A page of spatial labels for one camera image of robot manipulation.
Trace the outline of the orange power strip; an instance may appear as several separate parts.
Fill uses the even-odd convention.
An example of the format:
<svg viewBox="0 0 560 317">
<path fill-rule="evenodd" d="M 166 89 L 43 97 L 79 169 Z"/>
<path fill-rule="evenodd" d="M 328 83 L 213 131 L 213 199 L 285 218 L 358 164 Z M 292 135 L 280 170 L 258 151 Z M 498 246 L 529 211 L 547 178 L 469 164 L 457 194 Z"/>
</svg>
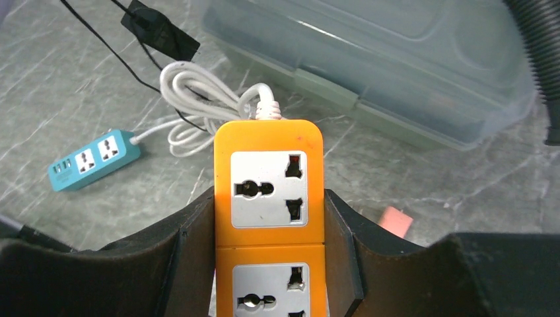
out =
<svg viewBox="0 0 560 317">
<path fill-rule="evenodd" d="M 226 123 L 215 136 L 214 190 L 217 315 L 326 316 L 319 128 Z"/>
</svg>

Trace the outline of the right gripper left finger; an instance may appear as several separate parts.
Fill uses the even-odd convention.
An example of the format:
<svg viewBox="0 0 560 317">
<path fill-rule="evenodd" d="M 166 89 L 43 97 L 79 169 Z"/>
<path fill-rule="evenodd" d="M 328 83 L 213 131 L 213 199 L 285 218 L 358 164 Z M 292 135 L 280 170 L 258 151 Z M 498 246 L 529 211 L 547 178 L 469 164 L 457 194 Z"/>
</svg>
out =
<svg viewBox="0 0 560 317">
<path fill-rule="evenodd" d="M 214 190 L 99 250 L 1 218 L 2 316 L 207 316 Z"/>
</svg>

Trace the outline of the teal power strip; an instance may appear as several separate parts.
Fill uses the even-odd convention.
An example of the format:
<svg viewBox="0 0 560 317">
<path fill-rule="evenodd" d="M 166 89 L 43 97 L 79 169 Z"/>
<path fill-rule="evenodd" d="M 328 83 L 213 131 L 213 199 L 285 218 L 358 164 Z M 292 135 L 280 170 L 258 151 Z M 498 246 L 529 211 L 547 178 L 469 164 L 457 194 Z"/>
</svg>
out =
<svg viewBox="0 0 560 317">
<path fill-rule="evenodd" d="M 131 131 L 115 129 L 51 164 L 48 177 L 56 192 L 79 190 L 137 160 L 141 148 Z"/>
</svg>

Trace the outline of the black power adapter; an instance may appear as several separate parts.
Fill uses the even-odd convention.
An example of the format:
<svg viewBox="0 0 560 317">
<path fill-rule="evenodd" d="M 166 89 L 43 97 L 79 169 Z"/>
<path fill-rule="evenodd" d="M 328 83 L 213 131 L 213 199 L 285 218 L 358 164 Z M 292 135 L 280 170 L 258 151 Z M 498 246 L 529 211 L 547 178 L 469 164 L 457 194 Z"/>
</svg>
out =
<svg viewBox="0 0 560 317">
<path fill-rule="evenodd" d="M 133 0 L 121 24 L 137 39 L 152 49 L 176 60 L 190 61 L 200 43 L 173 24 L 164 14 Z"/>
</svg>

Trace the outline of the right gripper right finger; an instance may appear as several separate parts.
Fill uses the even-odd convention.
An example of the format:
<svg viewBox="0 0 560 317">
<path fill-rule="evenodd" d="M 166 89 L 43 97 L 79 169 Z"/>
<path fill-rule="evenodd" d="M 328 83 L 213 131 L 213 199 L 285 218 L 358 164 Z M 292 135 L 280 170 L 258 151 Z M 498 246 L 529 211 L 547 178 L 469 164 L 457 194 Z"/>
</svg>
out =
<svg viewBox="0 0 560 317">
<path fill-rule="evenodd" d="M 454 232 L 428 247 L 325 194 L 332 316 L 558 316 L 559 235 Z"/>
</svg>

